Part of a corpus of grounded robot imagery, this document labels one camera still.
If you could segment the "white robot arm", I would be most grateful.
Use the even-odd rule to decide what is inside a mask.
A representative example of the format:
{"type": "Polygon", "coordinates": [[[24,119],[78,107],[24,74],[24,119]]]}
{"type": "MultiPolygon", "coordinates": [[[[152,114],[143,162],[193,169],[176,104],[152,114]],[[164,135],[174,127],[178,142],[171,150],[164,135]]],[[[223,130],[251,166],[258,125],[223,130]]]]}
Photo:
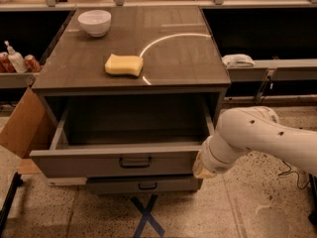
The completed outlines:
{"type": "Polygon", "coordinates": [[[317,176],[317,133],[281,125],[275,111],[265,106],[223,111],[198,152],[193,174],[198,179],[213,178],[252,151],[275,156],[317,176]]]}

